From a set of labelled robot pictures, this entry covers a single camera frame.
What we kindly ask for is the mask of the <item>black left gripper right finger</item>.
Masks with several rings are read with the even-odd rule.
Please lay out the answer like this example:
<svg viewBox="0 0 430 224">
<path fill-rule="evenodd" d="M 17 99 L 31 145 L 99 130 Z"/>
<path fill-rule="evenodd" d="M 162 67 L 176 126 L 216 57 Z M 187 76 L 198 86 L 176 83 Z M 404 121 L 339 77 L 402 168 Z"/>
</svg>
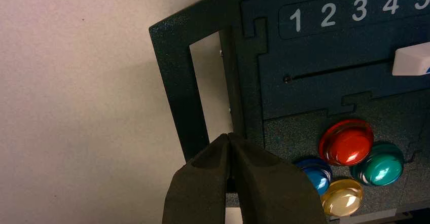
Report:
<svg viewBox="0 0 430 224">
<path fill-rule="evenodd" d="M 230 133 L 231 168 L 243 223 L 327 223 L 320 197 L 294 164 Z"/>
</svg>

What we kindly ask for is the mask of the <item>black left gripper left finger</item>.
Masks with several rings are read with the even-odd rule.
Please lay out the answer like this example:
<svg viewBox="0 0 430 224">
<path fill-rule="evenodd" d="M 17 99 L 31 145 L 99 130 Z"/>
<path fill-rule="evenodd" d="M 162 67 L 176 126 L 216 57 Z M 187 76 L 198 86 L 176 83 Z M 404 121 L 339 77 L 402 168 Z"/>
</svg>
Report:
<svg viewBox="0 0 430 224">
<path fill-rule="evenodd" d="M 162 223 L 224 223 L 230 141 L 221 134 L 173 176 Z"/>
</svg>

